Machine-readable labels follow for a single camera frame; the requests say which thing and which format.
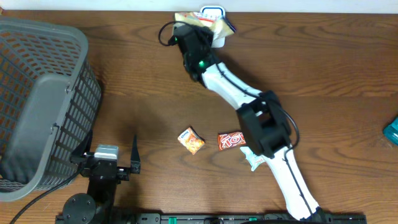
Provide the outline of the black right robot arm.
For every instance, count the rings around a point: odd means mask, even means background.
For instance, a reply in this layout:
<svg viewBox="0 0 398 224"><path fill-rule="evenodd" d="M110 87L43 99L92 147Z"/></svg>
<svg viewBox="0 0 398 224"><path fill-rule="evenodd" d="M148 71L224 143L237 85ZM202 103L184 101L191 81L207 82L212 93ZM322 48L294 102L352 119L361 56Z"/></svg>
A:
<svg viewBox="0 0 398 224"><path fill-rule="evenodd" d="M236 111L247 147L264 157L285 198L288 213L300 221L325 222L323 210L311 195L294 157L290 140L298 127L273 91L262 92L235 76L215 55L207 27L175 22L169 45L178 45L191 78L211 90Z"/></svg>

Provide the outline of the red Top chocolate bar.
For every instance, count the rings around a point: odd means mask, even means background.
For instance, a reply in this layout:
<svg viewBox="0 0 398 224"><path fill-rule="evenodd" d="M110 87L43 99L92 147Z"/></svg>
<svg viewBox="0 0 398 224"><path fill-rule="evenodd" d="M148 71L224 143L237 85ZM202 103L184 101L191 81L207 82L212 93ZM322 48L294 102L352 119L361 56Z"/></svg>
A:
<svg viewBox="0 0 398 224"><path fill-rule="evenodd" d="M218 135L218 149L220 151L245 144L245 138L240 131Z"/></svg>

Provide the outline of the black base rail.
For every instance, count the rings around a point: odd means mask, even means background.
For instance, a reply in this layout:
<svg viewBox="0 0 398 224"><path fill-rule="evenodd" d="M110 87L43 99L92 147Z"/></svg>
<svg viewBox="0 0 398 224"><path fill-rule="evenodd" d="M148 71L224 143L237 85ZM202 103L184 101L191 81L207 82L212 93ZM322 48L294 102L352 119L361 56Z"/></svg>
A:
<svg viewBox="0 0 398 224"><path fill-rule="evenodd" d="M130 224L240 224L240 223L303 223L287 213L265 215L161 215L158 213L137 213L116 215L111 223ZM367 224L365 215L326 214L322 221L326 224Z"/></svg>

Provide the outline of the grey plastic shopping basket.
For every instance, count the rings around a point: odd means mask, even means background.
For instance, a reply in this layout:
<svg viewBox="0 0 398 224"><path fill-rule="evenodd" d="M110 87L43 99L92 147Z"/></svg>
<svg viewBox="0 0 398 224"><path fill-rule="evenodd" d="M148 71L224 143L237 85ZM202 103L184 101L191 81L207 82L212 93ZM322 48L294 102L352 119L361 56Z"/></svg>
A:
<svg viewBox="0 0 398 224"><path fill-rule="evenodd" d="M1 201L48 190L76 172L101 87L78 29L1 18Z"/></svg>

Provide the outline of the small orange snack box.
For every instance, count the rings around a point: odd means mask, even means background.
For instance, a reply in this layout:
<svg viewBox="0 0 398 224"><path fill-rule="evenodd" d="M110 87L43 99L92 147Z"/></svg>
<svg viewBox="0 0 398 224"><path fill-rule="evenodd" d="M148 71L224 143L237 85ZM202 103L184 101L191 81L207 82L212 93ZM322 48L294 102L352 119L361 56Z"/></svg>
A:
<svg viewBox="0 0 398 224"><path fill-rule="evenodd" d="M177 139L193 155L205 145L204 140L202 140L191 127L183 131Z"/></svg>

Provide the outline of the blue mouthwash bottle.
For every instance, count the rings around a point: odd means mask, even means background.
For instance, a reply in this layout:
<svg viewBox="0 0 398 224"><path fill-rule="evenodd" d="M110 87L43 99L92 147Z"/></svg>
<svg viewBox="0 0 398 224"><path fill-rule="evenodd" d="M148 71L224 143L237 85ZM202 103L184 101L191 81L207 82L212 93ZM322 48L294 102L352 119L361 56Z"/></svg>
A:
<svg viewBox="0 0 398 224"><path fill-rule="evenodd" d="M383 129L383 134L385 135L385 137L388 140L390 140L390 142L395 144L396 146L398 145L398 126L397 125L398 125L398 118L393 120L393 122L391 124L387 125Z"/></svg>

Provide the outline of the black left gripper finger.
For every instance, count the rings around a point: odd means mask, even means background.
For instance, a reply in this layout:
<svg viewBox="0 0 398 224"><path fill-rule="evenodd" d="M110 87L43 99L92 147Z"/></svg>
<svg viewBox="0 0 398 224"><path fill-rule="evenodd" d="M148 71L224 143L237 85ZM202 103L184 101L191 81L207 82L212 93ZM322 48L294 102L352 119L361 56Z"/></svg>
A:
<svg viewBox="0 0 398 224"><path fill-rule="evenodd" d="M140 168L141 167L141 159L139 156L138 148L137 148L137 136L134 136L131 150L131 168Z"/></svg>
<svg viewBox="0 0 398 224"><path fill-rule="evenodd" d="M70 156L70 162L73 164L82 164L86 161L86 154L90 151L93 131L90 130L81 143L73 150Z"/></svg>

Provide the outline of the beige snack bag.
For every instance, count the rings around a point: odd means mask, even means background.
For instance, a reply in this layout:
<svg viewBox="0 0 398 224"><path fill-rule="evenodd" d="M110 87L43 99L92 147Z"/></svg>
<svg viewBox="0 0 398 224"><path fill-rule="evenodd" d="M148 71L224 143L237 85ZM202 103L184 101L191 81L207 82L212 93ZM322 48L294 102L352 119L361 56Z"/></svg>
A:
<svg viewBox="0 0 398 224"><path fill-rule="evenodd" d="M174 19L199 27L207 27L213 33L213 40L233 35L236 29L225 16L211 16L201 12L176 12Z"/></svg>

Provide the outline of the light blue snack packet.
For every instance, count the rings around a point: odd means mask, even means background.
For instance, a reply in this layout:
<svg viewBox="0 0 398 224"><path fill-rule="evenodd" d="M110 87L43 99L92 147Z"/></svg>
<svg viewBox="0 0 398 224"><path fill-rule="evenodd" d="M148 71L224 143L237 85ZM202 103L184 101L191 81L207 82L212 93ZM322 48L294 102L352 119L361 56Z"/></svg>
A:
<svg viewBox="0 0 398 224"><path fill-rule="evenodd" d="M257 156L248 146L240 147L240 150L245 155L246 160L249 162L252 172L254 172L262 163L266 161L265 156Z"/></svg>

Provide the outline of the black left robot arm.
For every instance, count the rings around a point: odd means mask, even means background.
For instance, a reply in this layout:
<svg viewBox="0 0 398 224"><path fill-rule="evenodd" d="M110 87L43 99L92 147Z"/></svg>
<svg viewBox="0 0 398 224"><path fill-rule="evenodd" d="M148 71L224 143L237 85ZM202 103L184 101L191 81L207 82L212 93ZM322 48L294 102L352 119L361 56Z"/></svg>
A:
<svg viewBox="0 0 398 224"><path fill-rule="evenodd" d="M71 196L64 204L57 223L135 223L132 212L116 208L114 198L117 186L128 181L131 174L139 174L141 160L134 136L130 166L118 166L118 148L102 145L90 151L93 132L90 131L74 149L70 162L78 165L77 173L89 179L85 193Z"/></svg>

